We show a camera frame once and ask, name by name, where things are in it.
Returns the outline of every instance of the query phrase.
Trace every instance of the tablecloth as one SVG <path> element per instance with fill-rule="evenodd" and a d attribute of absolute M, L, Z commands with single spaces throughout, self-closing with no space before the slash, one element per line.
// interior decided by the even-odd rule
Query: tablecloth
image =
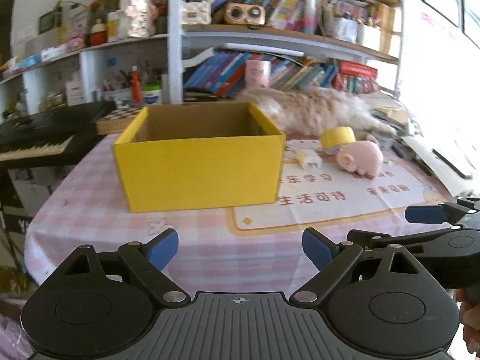
<path fill-rule="evenodd" d="M 169 227 L 178 232 L 179 249 L 164 273 L 191 295 L 284 291 L 289 296 L 317 273 L 302 252 L 306 225 L 241 231 L 232 228 L 231 208 L 129 213 L 111 152 L 116 138 L 105 137 L 73 169 L 28 227 L 25 264 L 39 284 L 81 244 L 114 251 L 132 240 L 146 243 Z M 402 166 L 421 179 L 432 196 L 447 196 L 435 179 L 413 164 Z M 334 242 L 346 239 L 352 228 L 397 236 L 441 227 L 407 223 L 403 212 L 391 209 L 319 226 Z"/>

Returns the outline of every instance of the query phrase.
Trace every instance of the pink pig toy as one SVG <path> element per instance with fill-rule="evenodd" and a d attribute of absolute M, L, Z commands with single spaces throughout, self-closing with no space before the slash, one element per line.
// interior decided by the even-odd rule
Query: pink pig toy
<path fill-rule="evenodd" d="M 368 140 L 347 143 L 340 147 L 337 162 L 348 172 L 356 172 L 369 179 L 375 178 L 383 163 L 383 154 L 377 144 Z"/>

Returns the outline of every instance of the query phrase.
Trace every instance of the quilted purse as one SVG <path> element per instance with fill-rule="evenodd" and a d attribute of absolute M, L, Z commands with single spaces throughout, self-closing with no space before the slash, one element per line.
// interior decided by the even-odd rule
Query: quilted purse
<path fill-rule="evenodd" d="M 183 0 L 182 24 L 210 24 L 211 22 L 210 3 L 207 0 L 199 3 L 187 3 L 187 0 Z"/>

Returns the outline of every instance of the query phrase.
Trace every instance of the human hand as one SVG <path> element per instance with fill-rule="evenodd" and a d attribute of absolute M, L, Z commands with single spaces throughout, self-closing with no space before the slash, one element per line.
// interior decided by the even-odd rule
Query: human hand
<path fill-rule="evenodd" d="M 469 303 L 464 289 L 455 291 L 454 299 L 460 305 L 460 322 L 463 324 L 463 340 L 471 354 L 480 352 L 480 305 Z"/>

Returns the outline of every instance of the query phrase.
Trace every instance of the open cardboard box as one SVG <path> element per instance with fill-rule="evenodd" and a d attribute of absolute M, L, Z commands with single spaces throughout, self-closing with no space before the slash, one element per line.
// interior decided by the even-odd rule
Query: open cardboard box
<path fill-rule="evenodd" d="M 252 103 L 145 107 L 113 145 L 132 212 L 273 203 L 285 136 Z"/>

